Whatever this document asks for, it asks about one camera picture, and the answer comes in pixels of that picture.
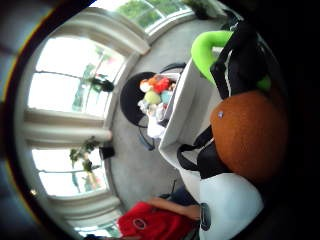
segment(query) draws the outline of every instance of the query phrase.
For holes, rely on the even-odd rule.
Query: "green object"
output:
[[[144,95],[144,100],[146,100],[149,104],[158,104],[161,102],[161,97],[154,91],[148,91]]]
[[[191,57],[201,74],[215,84],[210,72],[211,65],[217,60],[212,54],[213,47],[224,47],[233,32],[231,31],[212,31],[198,35],[191,47]]]
[[[257,82],[257,87],[265,92],[269,92],[271,88],[271,80],[268,75],[262,78],[259,82]]]

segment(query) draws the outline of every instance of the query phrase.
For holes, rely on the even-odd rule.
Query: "floor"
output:
[[[176,25],[152,44],[151,51],[139,60],[132,75],[142,71],[159,72],[172,62],[187,62],[198,34],[218,30],[224,23],[224,19],[194,19]],[[116,156],[111,161],[111,172],[125,210],[137,201],[170,192],[175,179],[176,187],[182,184],[179,172],[157,150],[148,151],[139,142],[138,128],[128,122],[119,104],[112,131]]]

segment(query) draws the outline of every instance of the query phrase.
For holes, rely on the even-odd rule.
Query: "white curtain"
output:
[[[143,30],[120,14],[110,13],[100,8],[85,9],[66,22],[63,28],[58,29],[54,34],[65,34],[65,31],[72,32],[74,35],[80,34],[80,36],[83,36],[85,31],[92,36],[96,35],[95,38],[100,42],[108,41],[128,52],[138,52],[141,55],[150,50],[145,39],[147,35]]]
[[[107,142],[112,138],[111,131],[103,128],[103,119],[73,116],[70,113],[27,110],[23,124],[25,139],[39,147],[81,145],[92,136],[99,142]]]

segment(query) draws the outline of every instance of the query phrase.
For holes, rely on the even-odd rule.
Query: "person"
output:
[[[199,227],[200,206],[184,186],[168,199],[153,197],[137,202],[118,221],[122,240],[181,240]]]

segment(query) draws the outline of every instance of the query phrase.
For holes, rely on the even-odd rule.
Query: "hand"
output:
[[[183,215],[195,221],[200,220],[200,206],[199,205],[185,206],[183,210]]]

